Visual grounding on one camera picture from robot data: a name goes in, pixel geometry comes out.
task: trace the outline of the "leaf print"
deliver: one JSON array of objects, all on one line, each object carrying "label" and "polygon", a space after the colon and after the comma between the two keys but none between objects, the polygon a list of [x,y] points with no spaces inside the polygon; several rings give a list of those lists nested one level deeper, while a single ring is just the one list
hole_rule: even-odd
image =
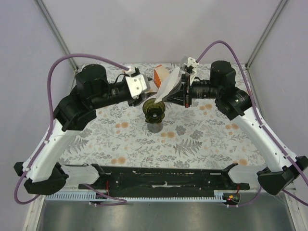
[{"label": "leaf print", "polygon": [[193,163],[193,162],[197,162],[197,163],[204,162],[210,155],[211,154],[196,156],[193,159],[190,159],[189,161],[191,163]]},{"label": "leaf print", "polygon": [[122,115],[126,112],[127,107],[123,104],[114,104],[110,109],[110,116],[115,118],[121,118]]},{"label": "leaf print", "polygon": [[217,143],[216,139],[210,138],[211,146],[213,146],[215,143]]},{"label": "leaf print", "polygon": [[115,151],[115,150],[118,150],[118,148],[120,147],[121,145],[120,144],[117,144],[115,147],[113,147],[111,150],[112,151]]},{"label": "leaf print", "polygon": [[110,120],[108,118],[102,118],[102,119],[97,119],[102,124],[115,124],[116,122],[114,120]]},{"label": "leaf print", "polygon": [[192,106],[197,107],[199,105],[199,102],[196,99],[192,100]]},{"label": "leaf print", "polygon": [[78,158],[79,160],[87,160],[88,157],[91,157],[92,159],[112,159],[112,156],[110,154],[100,153],[100,152],[91,152],[91,153],[82,153],[79,156],[76,156],[75,158]]},{"label": "leaf print", "polygon": [[215,109],[215,114],[218,118],[228,119],[223,113],[221,113],[218,109]]},{"label": "leaf print", "polygon": [[237,146],[233,146],[233,147],[229,150],[229,152],[230,152],[230,153],[234,153],[235,150],[236,150],[236,148],[237,148]]},{"label": "leaf print", "polygon": [[217,161],[214,160],[207,160],[206,162],[206,166],[210,167],[210,168],[215,168],[215,169],[220,169],[221,167],[219,166]]},{"label": "leaf print", "polygon": [[213,154],[210,156],[211,159],[215,159],[216,161],[232,161],[229,156],[224,156],[223,154],[217,155]]},{"label": "leaf print", "polygon": [[143,158],[141,161],[141,167],[149,167],[151,164],[153,164],[154,155],[150,155],[148,157]]},{"label": "leaf print", "polygon": [[113,137],[114,131],[112,129],[108,129],[109,126],[102,123],[95,123],[91,125],[93,129],[92,136],[103,136],[103,137]]},{"label": "leaf print", "polygon": [[144,139],[137,139],[136,142],[137,142],[137,143],[140,143],[140,144],[151,144],[151,143],[155,143],[154,140],[148,140],[147,138],[144,138]]},{"label": "leaf print", "polygon": [[70,154],[72,154],[72,151],[77,153],[78,151],[81,151],[81,149],[84,148],[88,142],[88,140],[75,137],[75,139],[66,148],[66,151],[68,151]]},{"label": "leaf print", "polygon": [[173,166],[174,167],[178,167],[178,168],[189,168],[190,167],[190,165],[187,163],[187,161],[185,161],[183,163],[183,161],[181,161],[181,160],[178,160],[177,162],[174,162]]},{"label": "leaf print", "polygon": [[229,140],[230,141],[241,141],[247,138],[248,138],[247,135],[242,133],[242,134],[232,135]]},{"label": "leaf print", "polygon": [[131,148],[131,150],[139,152],[139,154],[148,154],[149,152],[157,151],[157,147],[140,146],[139,148]]},{"label": "leaf print", "polygon": [[208,124],[203,124],[201,126],[201,129],[204,131],[205,136],[209,138],[223,139],[227,137],[226,132],[224,130],[219,129],[219,127],[214,128]]},{"label": "leaf print", "polygon": [[169,161],[174,161],[177,157],[172,156],[172,155],[161,155],[157,159],[159,162],[169,162]]},{"label": "leaf print", "polygon": [[86,137],[88,137],[91,134],[92,134],[92,131],[90,129],[88,129],[88,128],[85,128],[82,132],[79,133],[79,136],[81,138],[86,138]]},{"label": "leaf print", "polygon": [[126,139],[126,138],[129,138],[129,137],[135,137],[135,134],[129,134],[127,132],[123,132],[123,133],[119,133],[117,134],[114,139]]},{"label": "leaf print", "polygon": [[165,120],[163,120],[163,125],[164,125],[164,126],[167,126],[168,124],[172,125],[172,124],[174,124],[174,123],[175,123],[175,121],[171,121],[171,120],[165,121]]},{"label": "leaf print", "polygon": [[261,153],[260,153],[260,151],[259,151],[258,149],[255,149],[254,151],[251,151],[251,152],[256,153],[256,154],[258,154],[258,155],[261,155]]},{"label": "leaf print", "polygon": [[192,135],[190,135],[191,138],[193,138],[194,140],[198,140],[200,139],[201,137],[203,137],[203,132],[202,131],[198,131],[198,130],[195,130],[193,132]]},{"label": "leaf print", "polygon": [[145,124],[142,126],[141,129],[142,129],[142,131],[145,133],[146,136],[148,136],[148,137],[149,137],[149,136],[152,136],[153,133],[151,133],[151,132],[148,130],[148,125],[147,125],[147,123],[145,123]]},{"label": "leaf print", "polygon": [[166,109],[170,109],[171,107],[173,107],[174,104],[170,103],[170,102],[164,102]]},{"label": "leaf print", "polygon": [[223,121],[218,121],[216,119],[207,119],[204,122],[210,125],[224,125],[225,124]]},{"label": "leaf print", "polygon": [[191,110],[177,110],[177,111],[174,111],[174,110],[171,110],[168,115],[167,115],[168,118],[173,118],[175,120],[178,120],[178,119],[182,119],[182,120],[191,120],[192,118],[195,117],[195,112],[194,111],[191,111]]},{"label": "leaf print", "polygon": [[189,126],[189,127],[201,126],[202,123],[203,123],[203,121],[204,121],[204,120],[197,120],[197,122],[196,122],[196,121],[193,121],[193,122],[191,122],[191,123],[189,123],[189,124],[184,124],[184,126]]},{"label": "leaf print", "polygon": [[182,125],[177,125],[177,127],[175,128],[175,131],[177,132],[179,136],[181,136],[185,134],[186,128],[184,128]]},{"label": "leaf print", "polygon": [[188,141],[188,139],[182,140],[180,144],[173,146],[175,153],[179,152],[179,155],[183,153],[185,156],[188,156],[187,153],[194,155],[199,151],[199,148],[202,146],[202,142],[199,141]]},{"label": "leaf print", "polygon": [[58,162],[63,165],[69,165],[70,161],[68,159],[64,159],[63,157],[58,159]]},{"label": "leaf print", "polygon": [[221,149],[221,150],[226,150],[228,148],[228,146],[229,145],[227,143],[222,142],[222,143],[219,144],[218,148]]}]

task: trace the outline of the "metal frame edge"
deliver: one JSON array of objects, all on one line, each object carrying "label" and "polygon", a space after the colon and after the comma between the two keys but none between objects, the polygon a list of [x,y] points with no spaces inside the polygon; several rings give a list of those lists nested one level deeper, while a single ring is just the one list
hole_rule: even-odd
[{"label": "metal frame edge", "polygon": [[255,48],[253,49],[253,51],[252,51],[252,53],[251,53],[251,55],[250,55],[246,65],[245,65],[247,69],[249,69],[251,67],[255,57],[257,56],[257,54],[259,53],[260,49],[262,48],[264,41],[266,40],[266,38],[268,37],[269,33],[273,29],[273,26],[277,22],[277,19],[281,15],[281,12],[284,10],[284,8],[286,7],[288,2],[289,2],[289,0],[280,0],[280,2],[278,3],[278,6],[276,7],[273,15],[271,16],[268,24],[266,25],[266,27],[265,27],[261,37],[259,38]]},{"label": "metal frame edge", "polygon": [[296,231],[308,231],[307,219],[305,219],[305,215],[299,208],[298,202],[287,194],[285,194],[285,198]]},{"label": "metal frame edge", "polygon": [[43,208],[45,196],[40,196],[38,199],[33,201],[28,209],[26,219],[23,226],[23,231],[34,231],[37,230],[39,223],[39,217]]},{"label": "metal frame edge", "polygon": [[253,78],[251,77],[251,74],[250,74],[248,68],[246,68],[246,73],[247,73],[248,82],[250,84],[250,90],[251,90],[252,95],[253,95],[255,102],[256,102],[256,106],[259,109],[263,118],[266,120],[266,116],[264,115],[264,110],[262,108],[260,101],[258,100],[258,97],[257,97],[257,91],[256,91],[256,88],[255,88],[254,83],[253,83]]},{"label": "metal frame edge", "polygon": [[[38,6],[38,9],[40,10],[41,14],[43,15],[46,23],[48,24],[51,32],[53,33],[54,37],[56,38],[61,50],[64,54],[70,54],[71,52],[68,49],[68,46],[66,45],[58,27],[56,26],[54,20],[52,19],[51,14],[49,13],[45,3],[43,0],[34,0],[35,4]],[[68,59],[70,62],[70,65],[74,70],[78,70],[78,65],[75,62],[73,58]]]}]

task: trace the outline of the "white wall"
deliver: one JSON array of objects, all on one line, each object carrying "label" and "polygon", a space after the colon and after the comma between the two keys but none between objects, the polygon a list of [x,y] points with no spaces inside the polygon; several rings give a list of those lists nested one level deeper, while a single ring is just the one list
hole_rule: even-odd
[{"label": "white wall", "polygon": [[[297,155],[308,156],[308,1],[289,1],[251,67],[264,117]],[[302,179],[295,185],[308,202]]]},{"label": "white wall", "polygon": [[[47,73],[63,54],[32,0],[0,7],[0,230],[22,229],[27,205],[17,205],[15,162],[25,161],[48,127]],[[73,69],[63,63],[52,81],[54,105],[69,93]],[[25,196],[23,186],[20,198]]]},{"label": "white wall", "polygon": [[[178,63],[225,40],[245,63],[279,0],[44,0],[70,51]],[[202,62],[234,59],[217,45]]]}]

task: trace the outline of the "patterned table surface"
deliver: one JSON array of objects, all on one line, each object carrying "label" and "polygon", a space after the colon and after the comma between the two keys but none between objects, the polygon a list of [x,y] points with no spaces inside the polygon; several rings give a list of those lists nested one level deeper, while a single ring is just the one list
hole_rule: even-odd
[{"label": "patterned table surface", "polygon": [[[157,64],[134,64],[153,77]],[[163,64],[172,70],[176,64]],[[120,70],[104,64],[109,81]],[[239,68],[236,86],[245,89]],[[209,78],[210,64],[201,64],[198,75]],[[60,163],[130,167],[225,168],[231,163],[261,165],[264,159],[248,137],[215,108],[214,100],[194,100],[192,107],[166,103],[163,129],[150,133],[142,105],[127,103],[97,110],[97,118],[74,139]]]}]

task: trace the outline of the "purple cable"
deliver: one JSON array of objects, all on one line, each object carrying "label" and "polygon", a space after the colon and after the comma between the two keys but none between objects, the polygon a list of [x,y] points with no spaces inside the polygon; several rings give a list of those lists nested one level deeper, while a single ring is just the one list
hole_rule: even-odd
[{"label": "purple cable", "polygon": [[302,203],[305,206],[308,206],[308,203],[306,203],[305,201],[299,199],[297,196],[294,196],[292,193],[288,192],[287,190],[282,190],[284,193],[288,194],[290,197],[293,197],[294,199],[296,199],[298,202]]},{"label": "purple cable", "polygon": [[113,205],[124,205],[127,203],[127,200],[124,200],[124,199],[120,199],[120,198],[115,198],[115,197],[112,197],[112,196],[108,196],[102,192],[99,192],[97,191],[96,189],[92,188],[91,186],[89,186],[88,184],[83,184],[84,186],[88,187],[89,189],[91,189],[92,191],[96,192],[97,194],[101,195],[102,197],[105,197],[105,198],[109,198],[109,199],[113,199],[113,200],[116,200],[116,201],[121,201],[121,202],[118,202],[118,203],[112,203],[112,204],[103,204],[103,205],[99,205],[99,204],[96,204],[96,206],[100,206],[100,207],[105,207],[105,206],[113,206]]},{"label": "purple cable", "polygon": [[[203,58],[203,56],[205,55],[205,53],[208,52],[208,50],[213,47],[215,44],[218,44],[218,43],[221,43],[223,45],[225,45],[229,50],[230,52],[232,53],[235,61],[236,61],[236,64],[239,66],[239,69],[241,71],[241,74],[243,76],[243,80],[244,80],[244,83],[245,83],[245,86],[246,86],[246,89],[248,91],[248,94],[249,94],[249,97],[251,99],[251,103],[252,103],[252,107],[253,107],[253,110],[254,110],[254,113],[255,113],[255,116],[259,122],[260,125],[263,124],[258,112],[257,112],[257,107],[256,107],[256,102],[255,102],[255,98],[254,96],[252,95],[252,92],[249,88],[249,85],[248,85],[248,81],[246,79],[246,76],[245,76],[245,73],[244,73],[244,70],[241,66],[241,63],[239,61],[239,59],[237,58],[234,50],[231,48],[231,46],[226,43],[225,41],[222,41],[222,40],[217,40],[215,42],[212,42],[203,52],[202,54],[199,56],[199,58],[196,60],[197,62],[200,62],[200,60]],[[286,152],[286,150],[280,145],[280,143],[276,140],[276,138],[273,136],[273,134],[266,128],[266,126],[262,126],[262,128],[265,130],[265,132],[268,134],[268,136],[273,140],[273,142],[277,145],[277,147],[281,150],[281,152],[287,157],[287,159],[292,163],[292,165],[296,168],[296,170],[298,171],[298,173],[301,175],[301,177],[304,179],[306,185],[308,186],[308,179],[307,177],[305,176],[305,174],[303,173],[303,171],[300,169],[300,167],[296,164],[296,162],[288,156],[288,153]],[[299,199],[298,197],[296,196],[292,196],[294,199],[296,199],[297,201],[299,201],[300,203],[302,203],[303,201],[301,199]]]},{"label": "purple cable", "polygon": [[[105,59],[103,57],[97,56],[97,55],[92,55],[92,54],[82,54],[82,53],[77,53],[77,54],[68,54],[65,55],[61,58],[59,58],[58,60],[56,60],[53,65],[51,66],[49,73],[48,73],[48,77],[47,77],[47,97],[48,97],[48,105],[49,105],[49,116],[50,116],[50,125],[49,125],[49,129],[47,132],[47,135],[45,137],[45,141],[48,141],[52,130],[53,130],[53,107],[52,107],[52,99],[51,99],[51,77],[53,74],[53,71],[55,70],[56,66],[61,63],[62,61],[66,60],[66,59],[70,59],[70,58],[75,58],[75,57],[81,57],[81,58],[90,58],[90,59],[96,59],[96,60],[100,60],[103,61],[105,63],[114,65],[120,69],[126,70],[128,71],[129,69],[123,65],[117,64],[109,59]],[[28,166],[26,167],[26,170],[22,173],[21,177],[19,178],[16,187],[14,189],[14,200],[20,204],[20,205],[26,205],[31,203],[32,201],[34,201],[35,199],[37,199],[39,197],[39,195],[36,195],[35,197],[33,197],[32,199],[22,202],[18,199],[18,189],[19,186],[21,185],[21,182],[23,181],[24,177],[27,175],[28,171],[30,170],[33,162],[35,161],[35,159],[37,158],[37,156],[40,154],[40,152],[42,151],[42,149],[44,148],[45,143],[43,142],[40,147],[38,148],[38,150],[35,152],[35,154],[33,155],[32,159],[29,161]]]}]

